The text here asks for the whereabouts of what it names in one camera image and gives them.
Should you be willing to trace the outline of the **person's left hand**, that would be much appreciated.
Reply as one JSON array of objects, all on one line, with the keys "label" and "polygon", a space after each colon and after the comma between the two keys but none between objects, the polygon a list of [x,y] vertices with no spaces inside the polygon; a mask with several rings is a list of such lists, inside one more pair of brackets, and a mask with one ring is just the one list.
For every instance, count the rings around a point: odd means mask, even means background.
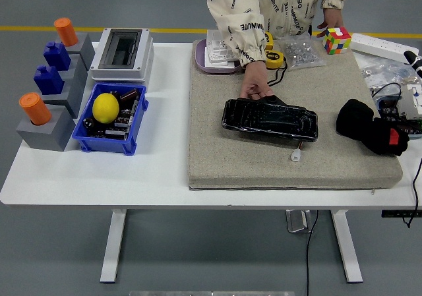
[{"label": "person's left hand", "polygon": [[324,8],[323,9],[324,20],[317,26],[320,32],[316,35],[321,38],[325,35],[325,31],[329,28],[339,28],[344,25],[342,18],[341,9]]}]

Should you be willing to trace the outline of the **person's right hand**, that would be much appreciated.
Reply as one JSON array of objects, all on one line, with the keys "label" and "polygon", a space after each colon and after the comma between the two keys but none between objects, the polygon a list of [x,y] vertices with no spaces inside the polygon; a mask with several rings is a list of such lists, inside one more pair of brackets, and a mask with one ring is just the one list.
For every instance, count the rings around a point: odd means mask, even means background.
[{"label": "person's right hand", "polygon": [[245,73],[241,84],[240,98],[259,100],[274,95],[267,82],[267,70],[264,61],[254,61],[245,66]]}]

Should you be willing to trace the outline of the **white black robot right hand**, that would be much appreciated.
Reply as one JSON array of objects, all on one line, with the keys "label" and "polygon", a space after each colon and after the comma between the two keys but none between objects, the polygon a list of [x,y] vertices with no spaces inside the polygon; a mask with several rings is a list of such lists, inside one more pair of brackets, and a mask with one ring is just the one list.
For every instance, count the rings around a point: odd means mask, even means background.
[{"label": "white black robot right hand", "polygon": [[412,66],[412,68],[415,70],[419,78],[422,78],[422,60],[421,56],[416,55],[412,51],[405,51],[404,57],[407,59],[408,63]]}]

